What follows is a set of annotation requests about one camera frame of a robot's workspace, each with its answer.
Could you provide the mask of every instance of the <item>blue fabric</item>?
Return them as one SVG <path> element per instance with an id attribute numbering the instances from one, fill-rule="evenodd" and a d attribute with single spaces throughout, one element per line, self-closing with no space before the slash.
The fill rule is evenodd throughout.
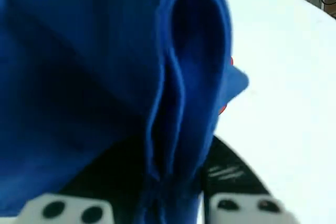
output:
<path id="1" fill-rule="evenodd" d="M 225 0 L 0 0 L 0 10 L 0 216 L 135 133 L 144 198 L 167 181 L 191 186 L 220 107 L 248 84 L 230 65 Z M 193 223 L 197 197 L 159 204 L 161 220 Z"/>

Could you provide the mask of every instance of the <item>black circle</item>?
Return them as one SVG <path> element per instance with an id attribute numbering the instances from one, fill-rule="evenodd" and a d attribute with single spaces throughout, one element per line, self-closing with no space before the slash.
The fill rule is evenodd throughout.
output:
<path id="1" fill-rule="evenodd" d="M 65 209 L 65 203 L 63 201 L 54 201 L 46 205 L 43 209 L 42 215 L 46 219 L 53 219 L 62 214 Z"/>
<path id="2" fill-rule="evenodd" d="M 258 203 L 258 208 L 261 211 L 267 211 L 267 212 L 273 212 L 275 214 L 278 214 L 281 212 L 280 208 L 277 204 L 275 204 L 272 201 L 269 200 L 261 200 Z"/>
<path id="3" fill-rule="evenodd" d="M 98 222 L 103 216 L 103 209 L 101 207 L 89 207 L 82 213 L 82 221 L 85 224 L 92 224 Z"/>
<path id="4" fill-rule="evenodd" d="M 218 205 L 218 208 L 228 210 L 228 211 L 238 211 L 239 206 L 231 199 L 223 199 L 221 200 Z"/>

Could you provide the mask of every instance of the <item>red marking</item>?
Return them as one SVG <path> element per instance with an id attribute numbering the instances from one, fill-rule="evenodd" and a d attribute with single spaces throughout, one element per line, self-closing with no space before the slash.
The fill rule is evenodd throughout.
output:
<path id="1" fill-rule="evenodd" d="M 219 115 L 222 114 L 222 112 L 226 109 L 226 106 L 223 106 L 220 110 L 219 110 Z"/>

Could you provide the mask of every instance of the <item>fabric fold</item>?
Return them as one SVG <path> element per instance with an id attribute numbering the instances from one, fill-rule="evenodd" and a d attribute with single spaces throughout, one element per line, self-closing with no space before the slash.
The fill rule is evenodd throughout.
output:
<path id="1" fill-rule="evenodd" d="M 0 216 L 140 134 L 142 221 L 157 204 L 162 221 L 192 223 L 218 111 L 248 85 L 225 0 L 3 3 Z"/>

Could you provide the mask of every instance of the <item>folded blue cloth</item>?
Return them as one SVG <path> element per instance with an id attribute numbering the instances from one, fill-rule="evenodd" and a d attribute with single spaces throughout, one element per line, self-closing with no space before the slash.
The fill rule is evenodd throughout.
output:
<path id="1" fill-rule="evenodd" d="M 220 107 L 247 87 L 230 65 L 225 0 L 0 0 L 0 10 L 0 216 L 133 134 L 147 190 L 187 187 Z M 193 223 L 197 197 L 185 213 L 160 204 L 161 220 Z"/>

